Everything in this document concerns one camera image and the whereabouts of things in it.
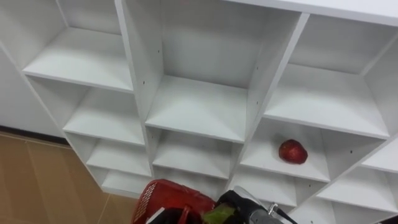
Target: red apple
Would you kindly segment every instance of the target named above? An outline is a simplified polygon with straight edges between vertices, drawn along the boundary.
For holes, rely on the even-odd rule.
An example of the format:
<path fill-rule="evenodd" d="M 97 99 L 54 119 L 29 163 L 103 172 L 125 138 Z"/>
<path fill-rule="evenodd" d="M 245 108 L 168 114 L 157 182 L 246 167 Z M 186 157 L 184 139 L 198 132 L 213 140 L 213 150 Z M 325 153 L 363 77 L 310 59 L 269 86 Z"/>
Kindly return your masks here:
<path fill-rule="evenodd" d="M 298 141 L 289 139 L 279 146 L 279 157 L 286 162 L 303 164 L 308 153 Z"/>

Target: white shelving unit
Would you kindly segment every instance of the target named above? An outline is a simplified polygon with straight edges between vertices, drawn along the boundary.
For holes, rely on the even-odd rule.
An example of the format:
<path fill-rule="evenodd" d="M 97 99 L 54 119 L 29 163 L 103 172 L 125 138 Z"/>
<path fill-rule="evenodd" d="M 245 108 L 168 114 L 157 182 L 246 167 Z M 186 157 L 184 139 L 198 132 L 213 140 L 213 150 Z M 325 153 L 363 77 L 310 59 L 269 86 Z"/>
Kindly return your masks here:
<path fill-rule="evenodd" d="M 105 192 L 240 185 L 298 223 L 373 224 L 398 215 L 397 8 L 12 0 L 0 47 Z"/>

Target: wooden floor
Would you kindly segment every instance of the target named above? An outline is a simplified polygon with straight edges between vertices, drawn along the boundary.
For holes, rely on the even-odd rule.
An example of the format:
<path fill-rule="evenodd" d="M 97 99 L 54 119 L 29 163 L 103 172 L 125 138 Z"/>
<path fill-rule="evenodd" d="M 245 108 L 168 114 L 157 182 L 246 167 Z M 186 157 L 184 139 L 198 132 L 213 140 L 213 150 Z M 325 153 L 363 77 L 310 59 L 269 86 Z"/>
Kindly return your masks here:
<path fill-rule="evenodd" d="M 129 223 L 135 204 L 102 193 L 70 148 L 0 133 L 0 224 Z"/>

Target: shelf board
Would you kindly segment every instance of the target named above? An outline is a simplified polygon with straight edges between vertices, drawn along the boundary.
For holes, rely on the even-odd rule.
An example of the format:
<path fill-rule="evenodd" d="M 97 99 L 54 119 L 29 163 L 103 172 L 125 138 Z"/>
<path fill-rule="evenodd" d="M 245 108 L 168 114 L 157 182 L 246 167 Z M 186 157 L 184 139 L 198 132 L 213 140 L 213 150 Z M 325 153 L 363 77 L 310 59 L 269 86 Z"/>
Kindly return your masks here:
<path fill-rule="evenodd" d="M 226 180 L 168 168 L 157 167 L 155 174 L 157 179 L 171 180 L 191 189 L 198 190 L 214 200 L 217 200 L 221 196 L 226 184 Z"/>
<path fill-rule="evenodd" d="M 363 77 L 289 64 L 264 117 L 387 139 Z"/>
<path fill-rule="evenodd" d="M 228 179 L 230 160 L 230 142 L 163 131 L 154 165 Z"/>
<path fill-rule="evenodd" d="M 164 75 L 146 125 L 244 142 L 247 91 Z"/>
<path fill-rule="evenodd" d="M 91 88 L 63 130 L 96 138 L 144 145 L 134 95 Z"/>
<path fill-rule="evenodd" d="M 308 159 L 304 164 L 289 164 L 279 158 L 279 146 L 288 139 L 297 140 L 307 150 Z M 241 165 L 322 182 L 330 181 L 320 130 L 300 124 L 263 118 L 243 155 Z"/>
<path fill-rule="evenodd" d="M 398 156 L 398 139 L 393 140 L 380 151 L 366 159 L 362 166 L 383 170 L 387 172 L 398 173 L 397 156 Z"/>
<path fill-rule="evenodd" d="M 363 167 L 341 177 L 317 197 L 385 212 L 398 212 L 383 172 Z"/>
<path fill-rule="evenodd" d="M 120 35 L 69 27 L 23 72 L 42 78 L 133 92 Z"/>
<path fill-rule="evenodd" d="M 235 173 L 229 189 L 240 186 L 260 201 L 296 207 L 294 178 L 254 169 L 240 169 Z"/>
<path fill-rule="evenodd" d="M 124 191 L 127 194 L 141 194 L 151 180 L 150 177 L 110 170 L 101 187 L 113 191 Z"/>
<path fill-rule="evenodd" d="M 143 147 L 100 139 L 87 165 L 151 176 L 149 158 Z"/>
<path fill-rule="evenodd" d="M 319 198 L 305 202 L 289 216 L 297 223 L 336 224 L 332 203 Z"/>

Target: red basket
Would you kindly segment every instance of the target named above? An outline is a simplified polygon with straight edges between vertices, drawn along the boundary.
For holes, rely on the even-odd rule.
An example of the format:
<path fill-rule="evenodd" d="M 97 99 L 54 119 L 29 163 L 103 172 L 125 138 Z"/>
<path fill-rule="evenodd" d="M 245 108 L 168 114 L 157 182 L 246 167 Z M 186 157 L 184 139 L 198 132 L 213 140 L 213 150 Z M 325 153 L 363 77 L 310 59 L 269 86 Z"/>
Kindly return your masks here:
<path fill-rule="evenodd" d="M 189 210 L 203 214 L 212 210 L 214 206 L 215 201 L 197 190 L 169 180 L 153 180 L 141 194 L 131 224 L 145 224 L 147 219 L 162 207 L 182 208 L 182 217 L 186 218 Z"/>

